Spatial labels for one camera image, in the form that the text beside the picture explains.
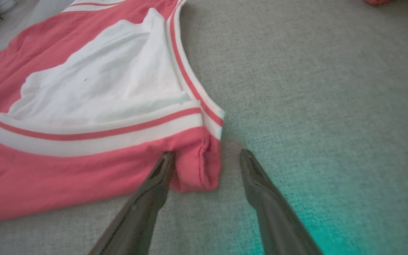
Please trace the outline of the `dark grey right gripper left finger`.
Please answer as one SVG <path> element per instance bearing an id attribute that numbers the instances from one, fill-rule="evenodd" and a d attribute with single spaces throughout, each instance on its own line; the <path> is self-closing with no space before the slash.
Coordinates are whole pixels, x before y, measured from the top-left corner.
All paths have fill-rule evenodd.
<path id="1" fill-rule="evenodd" d="M 89 255 L 148 255 L 154 225 L 165 205 L 176 170 L 175 152 L 164 152 L 130 196 Z"/>

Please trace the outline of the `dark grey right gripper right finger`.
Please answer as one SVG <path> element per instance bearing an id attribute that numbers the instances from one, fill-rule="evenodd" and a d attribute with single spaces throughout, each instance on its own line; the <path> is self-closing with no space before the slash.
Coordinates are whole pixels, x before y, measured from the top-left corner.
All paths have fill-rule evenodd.
<path id="1" fill-rule="evenodd" d="M 239 163 L 245 197 L 259 222 L 264 255 L 323 255 L 254 154 L 242 149 Z"/>

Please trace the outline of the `red jersey with white trim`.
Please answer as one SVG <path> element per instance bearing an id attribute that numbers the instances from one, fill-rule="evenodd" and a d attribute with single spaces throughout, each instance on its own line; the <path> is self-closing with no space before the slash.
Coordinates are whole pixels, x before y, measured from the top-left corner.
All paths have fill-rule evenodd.
<path id="1" fill-rule="evenodd" d="M 187 0 L 75 0 L 0 51 L 0 221 L 134 192 L 217 188 L 225 112 L 181 41 Z"/>

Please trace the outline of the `large grey sofa chaise seat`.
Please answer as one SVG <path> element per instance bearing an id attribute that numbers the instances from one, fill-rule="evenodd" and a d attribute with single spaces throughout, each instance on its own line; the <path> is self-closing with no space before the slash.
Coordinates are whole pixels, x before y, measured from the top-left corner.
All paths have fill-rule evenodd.
<path id="1" fill-rule="evenodd" d="M 188 0 L 180 25 L 222 173 L 169 192 L 149 254 L 262 254 L 246 147 L 325 255 L 408 255 L 408 0 Z"/>

